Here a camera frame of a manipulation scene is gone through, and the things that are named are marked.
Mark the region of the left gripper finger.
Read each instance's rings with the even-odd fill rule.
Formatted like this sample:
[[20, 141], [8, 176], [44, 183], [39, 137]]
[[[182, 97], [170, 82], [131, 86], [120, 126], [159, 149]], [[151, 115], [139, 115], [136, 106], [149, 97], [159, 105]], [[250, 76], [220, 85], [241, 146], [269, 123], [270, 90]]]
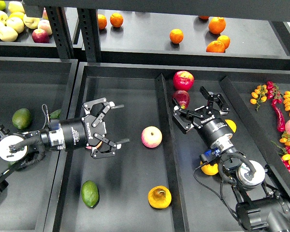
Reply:
[[114, 157], [116, 155], [116, 151], [119, 150], [123, 144], [130, 142], [129, 138], [124, 138], [117, 142], [113, 142], [98, 133], [94, 134], [94, 138], [102, 142], [102, 145], [99, 148], [91, 148], [91, 157], [93, 159]]
[[[95, 105], [100, 106], [100, 110], [96, 113], [92, 113], [92, 109]], [[83, 103], [83, 109], [85, 111], [85, 116], [83, 117], [83, 122], [86, 125], [97, 127], [105, 117], [105, 115], [108, 113], [111, 109], [119, 109], [123, 108], [124, 105], [115, 105], [113, 101], [107, 101], [106, 98], [99, 98], [96, 100], [92, 100], [89, 102]]]

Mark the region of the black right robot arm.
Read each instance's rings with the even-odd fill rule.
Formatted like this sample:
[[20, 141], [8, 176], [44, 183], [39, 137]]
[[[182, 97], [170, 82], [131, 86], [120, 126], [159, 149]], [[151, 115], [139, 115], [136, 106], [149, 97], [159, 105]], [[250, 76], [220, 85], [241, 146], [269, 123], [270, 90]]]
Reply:
[[249, 160], [231, 138], [234, 129], [222, 119], [230, 111], [221, 94], [200, 92], [207, 104], [188, 110], [189, 94], [172, 95], [173, 120], [183, 133], [195, 129], [208, 149], [197, 169], [216, 167], [221, 182], [218, 198], [246, 232], [290, 232], [290, 194], [283, 189], [269, 165]]

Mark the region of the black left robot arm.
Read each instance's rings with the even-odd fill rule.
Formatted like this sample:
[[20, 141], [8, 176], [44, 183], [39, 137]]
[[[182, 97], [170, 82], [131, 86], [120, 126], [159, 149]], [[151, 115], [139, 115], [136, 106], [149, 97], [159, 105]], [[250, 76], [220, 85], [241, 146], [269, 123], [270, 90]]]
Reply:
[[39, 162], [46, 151], [70, 151], [83, 147], [91, 149], [94, 159], [113, 157], [123, 139], [113, 142], [106, 138], [104, 117], [111, 109], [117, 109], [112, 101], [100, 98], [82, 105], [85, 115], [79, 118], [50, 122], [46, 116], [45, 129], [10, 133], [0, 125], [0, 158], [11, 162], [11, 166], [0, 174], [0, 195], [7, 188], [6, 178], [15, 170]]

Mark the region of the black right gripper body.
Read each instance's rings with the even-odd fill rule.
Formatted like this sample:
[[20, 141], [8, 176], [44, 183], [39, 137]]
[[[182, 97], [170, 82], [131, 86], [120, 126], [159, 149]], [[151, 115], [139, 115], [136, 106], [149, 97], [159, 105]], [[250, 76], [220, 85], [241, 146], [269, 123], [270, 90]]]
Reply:
[[234, 145], [231, 142], [233, 131], [221, 118], [221, 113], [225, 115], [227, 112], [210, 109], [209, 106], [202, 106], [194, 111], [204, 116], [195, 128], [208, 148], [217, 148], [221, 153], [233, 152]]

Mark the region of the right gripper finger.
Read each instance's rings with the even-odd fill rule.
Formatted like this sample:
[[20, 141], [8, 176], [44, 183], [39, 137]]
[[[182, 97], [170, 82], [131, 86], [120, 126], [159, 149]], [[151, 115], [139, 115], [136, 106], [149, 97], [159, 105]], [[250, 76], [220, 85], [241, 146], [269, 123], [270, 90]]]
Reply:
[[179, 106], [173, 108], [173, 121], [184, 134], [197, 125], [196, 120], [201, 120], [202, 118], [203, 115], [195, 111], [183, 109]]
[[[204, 86], [200, 87], [200, 92], [207, 100], [207, 106], [205, 107], [207, 115], [213, 115], [216, 111], [220, 116], [224, 116], [229, 113], [230, 107], [220, 93], [214, 94], [213, 92], [208, 92]], [[219, 110], [214, 109], [214, 103], [218, 105]]]

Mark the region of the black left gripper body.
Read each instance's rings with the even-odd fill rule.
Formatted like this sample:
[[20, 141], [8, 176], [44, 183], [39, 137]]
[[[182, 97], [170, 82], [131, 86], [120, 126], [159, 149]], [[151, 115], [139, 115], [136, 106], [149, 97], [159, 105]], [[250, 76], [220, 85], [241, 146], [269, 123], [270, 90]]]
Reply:
[[94, 135], [106, 135], [106, 126], [105, 122], [101, 121], [96, 123], [94, 127], [95, 119], [95, 116], [86, 116], [60, 121], [66, 150], [75, 150], [87, 146], [96, 147], [101, 143], [101, 140]]

